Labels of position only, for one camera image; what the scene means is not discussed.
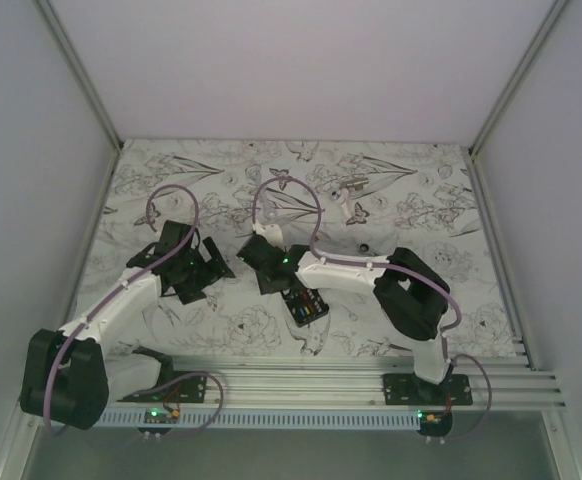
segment metal corner post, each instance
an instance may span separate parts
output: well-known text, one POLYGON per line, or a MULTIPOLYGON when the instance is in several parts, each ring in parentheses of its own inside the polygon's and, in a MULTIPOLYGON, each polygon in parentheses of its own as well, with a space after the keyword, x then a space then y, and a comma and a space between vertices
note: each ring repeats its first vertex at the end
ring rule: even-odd
POLYGON ((120 151, 123 142, 115 131, 113 122, 104 108, 104 104, 93 86, 84 65, 82 65, 80 57, 71 44, 69 36, 62 26, 60 17, 55 11, 52 2, 50 0, 33 0, 33 4, 44 21, 47 30, 55 40, 58 50, 62 53, 69 70, 71 70, 76 83, 80 87, 80 90, 82 90, 85 99, 89 103, 93 114, 109 139, 109 142, 116 151, 120 151))
POLYGON ((495 127, 496 123, 502 116, 502 114, 506 111, 507 107, 515 97, 515 94, 518 92, 520 86, 524 82, 524 79, 527 77, 533 65, 537 61, 542 49, 547 43, 547 40, 557 27, 562 15, 566 11, 567 7, 571 3, 571 0, 555 0, 551 9, 547 13, 544 21, 540 25, 535 37, 527 47, 526 52, 522 56, 520 63, 513 71, 513 74, 509 78, 509 81, 506 83, 504 90, 500 93, 498 100, 496 101, 491 113, 487 117, 486 121, 480 128, 478 132, 478 136, 476 137, 475 141, 471 148, 469 148, 469 154, 471 157, 476 158, 477 155, 480 153, 480 150, 484 146, 487 138, 491 134, 491 131, 495 127))

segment butterfly print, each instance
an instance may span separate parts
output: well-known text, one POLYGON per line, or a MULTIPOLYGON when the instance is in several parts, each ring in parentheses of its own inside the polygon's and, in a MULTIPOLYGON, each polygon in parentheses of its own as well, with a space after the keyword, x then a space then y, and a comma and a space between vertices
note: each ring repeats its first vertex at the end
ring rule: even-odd
POLYGON ((355 202, 353 216, 347 220, 347 225, 355 225, 356 223, 367 223, 367 217, 369 212, 367 212, 360 202, 355 202))
POLYGON ((291 153, 295 153, 295 159, 302 162, 310 162, 318 151, 320 142, 284 142, 291 153))
MULTIPOLYGON (((276 177, 286 177, 289 175, 289 170, 286 168, 283 168, 282 170, 278 170, 277 168, 270 168, 269 171, 276 177)), ((278 180, 278 184, 280 185, 280 190, 284 190, 287 188, 289 182, 283 178, 278 180)))

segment wire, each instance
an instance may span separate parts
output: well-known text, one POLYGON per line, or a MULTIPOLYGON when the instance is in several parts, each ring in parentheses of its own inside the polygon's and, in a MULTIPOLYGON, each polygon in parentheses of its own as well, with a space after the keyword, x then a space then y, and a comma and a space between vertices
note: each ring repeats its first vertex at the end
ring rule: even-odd
POLYGON ((222 411, 222 407, 224 406, 224 388, 222 388, 222 384, 220 383, 220 380, 218 380, 214 375, 211 375, 209 372, 189 372, 189 373, 185 373, 183 375, 180 375, 179 377, 176 377, 173 380, 169 380, 167 383, 160 385, 159 387, 153 387, 153 388, 150 388, 148 390, 142 390, 142 391, 136 392, 136 393, 139 393, 142 395, 150 395, 152 393, 162 391, 165 388, 169 388, 171 385, 175 385, 176 383, 180 383, 182 380, 186 380, 187 378, 192 378, 192 377, 206 377, 209 380, 212 380, 218 386, 218 391, 220 392, 220 399, 218 401, 218 407, 215 409, 215 412, 213 412, 213 414, 202 425, 199 425, 195 428, 192 428, 191 430, 186 430, 185 432, 179 432, 179 433, 175 433, 175 434, 170 433, 169 438, 192 437, 193 435, 197 435, 198 433, 202 432, 205 428, 207 428, 209 425, 211 425, 213 422, 215 422, 215 420, 220 415, 220 412, 222 411))
MULTIPOLYGON (((176 245, 176 247, 173 250, 171 250, 169 253, 167 253, 162 258, 159 258, 158 260, 153 262, 148 267, 145 267, 142 270, 140 270, 139 272, 136 272, 133 275, 131 275, 125 282, 127 287, 129 284, 135 282, 137 279, 139 279, 140 277, 145 275, 147 272, 150 272, 158 265, 161 265, 164 262, 168 261, 171 257, 173 257, 176 253, 178 253, 187 244, 187 242, 191 239, 194 231, 197 229, 197 227, 199 225, 200 207, 198 205, 198 200, 195 198, 195 196, 193 195, 191 190, 189 190, 187 187, 185 187, 183 185, 168 184, 168 185, 163 185, 163 186, 157 188, 156 190, 154 190, 153 193, 149 196, 149 198, 147 200, 147 206, 146 206, 147 217, 146 218, 147 218, 147 223, 149 224, 149 227, 151 227, 151 230, 153 230, 154 232, 157 232, 157 229, 154 226, 155 221, 153 220, 153 217, 151 216, 151 213, 152 213, 151 212, 151 202, 153 201, 153 199, 156 197, 156 195, 158 193, 160 193, 164 190, 170 189, 170 188, 176 188, 179 190, 183 190, 191 197, 191 200, 193 201, 194 212, 195 212, 191 228, 189 229, 187 234, 184 236, 182 241, 178 245, 176 245)), ((77 338, 77 336, 80 334, 80 332, 82 332, 82 330, 84 330, 86 328, 86 326, 93 321, 95 316, 98 313, 100 313, 102 311, 102 309, 105 306, 107 306, 107 304, 109 302, 111 302, 111 300, 113 300, 115 297, 117 297, 120 294, 120 292, 122 292, 123 290, 125 290, 125 285, 123 285, 122 283, 118 284, 118 286, 115 287, 111 292, 109 292, 100 301, 100 303, 98 303, 95 307, 93 307, 93 309, 89 313, 87 313, 84 322, 80 323, 75 328, 75 330, 73 330, 73 332, 71 332, 71 334, 67 337, 67 339, 64 341, 64 343, 60 347, 60 350, 56 354, 55 359, 53 360, 53 363, 51 364, 51 369, 49 370, 49 376, 47 378, 47 385, 46 385, 46 388, 44 391, 44 400, 43 400, 43 404, 42 404, 42 419, 44 421, 45 428, 53 436, 57 436, 57 435, 62 434, 68 428, 68 425, 64 425, 60 430, 56 431, 53 428, 53 425, 51 424, 51 397, 53 396, 53 386, 55 385, 55 380, 58 376, 58 371, 60 370, 60 364, 62 363, 64 356, 66 355, 67 351, 69 350, 69 347, 71 346, 73 341, 77 338)))
POLYGON ((482 372, 484 381, 487 383, 487 406, 484 408, 484 412, 482 413, 480 420, 478 421, 478 423, 475 424, 475 426, 471 430, 461 435, 456 435, 454 437, 444 437, 445 442, 449 440, 463 440, 473 435, 474 433, 477 433, 484 426, 484 423, 486 422, 489 413, 491 412, 491 406, 493 405, 493 388, 491 387, 491 380, 489 379, 489 375, 487 374, 485 368, 482 366, 482 364, 478 361, 477 358, 475 358, 473 355, 469 355, 466 353, 456 354, 456 356, 453 357, 453 360, 451 360, 453 366, 456 366, 458 364, 458 358, 468 358, 473 363, 475 363, 476 366, 480 369, 480 372, 482 372))
MULTIPOLYGON (((279 181, 287 181, 287 182, 297 183, 298 185, 303 187, 307 192, 309 192, 311 194, 311 196, 313 197, 313 201, 315 202, 315 206, 317 208, 318 220, 316 221, 315 227, 313 228, 313 232, 311 233, 311 237, 309 238, 309 250, 311 250, 311 253, 316 258, 324 259, 325 262, 327 262, 327 263, 334 263, 337 265, 344 265, 344 266, 348 266, 348 267, 387 268, 389 270, 395 270, 396 272, 406 274, 409 277, 414 278, 414 279, 424 283, 428 287, 430 287, 433 290, 435 290, 436 292, 438 292, 447 302, 449 302, 449 305, 451 305, 451 308, 453 308, 456 318, 453 321, 453 323, 440 327, 441 333, 444 333, 447 330, 451 330, 452 328, 456 328, 458 325, 460 325, 460 322, 462 321, 462 311, 460 310, 460 306, 458 305, 458 303, 440 285, 438 285, 437 283, 435 283, 432 280, 429 280, 425 276, 420 275, 419 273, 414 272, 413 270, 410 270, 408 268, 400 267, 398 265, 393 265, 391 263, 373 262, 369 265, 367 262, 363 262, 363 261, 357 262, 357 261, 351 261, 351 260, 341 260, 338 258, 332 258, 332 257, 329 257, 329 254, 319 251, 315 247, 315 241, 316 241, 316 236, 318 234, 318 231, 320 230, 320 225, 322 224, 322 207, 320 206, 320 199, 318 198, 316 193, 313 191, 313 189, 309 185, 304 183, 302 180, 298 180, 297 178, 294 178, 291 176, 285 176, 285 177, 273 177, 273 178, 270 178, 269 180, 265 180, 264 182, 262 182, 255 191, 255 195, 253 197, 253 204, 251 205, 251 221, 253 222, 253 224, 256 223, 256 205, 258 202, 258 197, 260 196, 260 192, 269 183, 279 182, 279 181)), ((448 358, 447 342, 446 342, 445 337, 446 337, 446 335, 442 335, 442 349, 443 349, 444 357, 448 358)))

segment small white object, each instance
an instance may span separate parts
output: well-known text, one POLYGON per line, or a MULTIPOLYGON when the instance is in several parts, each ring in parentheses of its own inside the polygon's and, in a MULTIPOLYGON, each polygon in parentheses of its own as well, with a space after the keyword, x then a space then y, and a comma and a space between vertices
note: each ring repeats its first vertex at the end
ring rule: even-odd
POLYGON ((349 190, 347 190, 346 188, 343 188, 341 190, 333 190, 331 192, 331 200, 333 200, 333 202, 336 205, 340 206, 340 209, 344 214, 345 220, 349 220, 351 217, 353 217, 353 215, 351 215, 351 210, 349 209, 348 204, 349 190))
POLYGON ((104 362, 109 385, 109 402, 155 386, 160 374, 160 362, 147 355, 110 356, 104 362))
POLYGON ((262 235, 274 247, 284 248, 284 235, 279 225, 275 223, 262 225, 260 222, 255 222, 253 231, 258 235, 262 235))

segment flower drawing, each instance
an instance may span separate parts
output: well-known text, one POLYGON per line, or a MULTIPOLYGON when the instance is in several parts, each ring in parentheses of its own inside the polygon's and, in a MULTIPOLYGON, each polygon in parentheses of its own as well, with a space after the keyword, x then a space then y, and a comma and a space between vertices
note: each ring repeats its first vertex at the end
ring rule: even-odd
POLYGON ((443 242, 430 243, 422 250, 423 260, 443 277, 456 282, 466 282, 473 266, 468 252, 460 253, 456 247, 443 242))
POLYGON ((268 355, 280 345, 280 331, 275 318, 256 305, 230 318, 224 340, 234 355, 268 355))

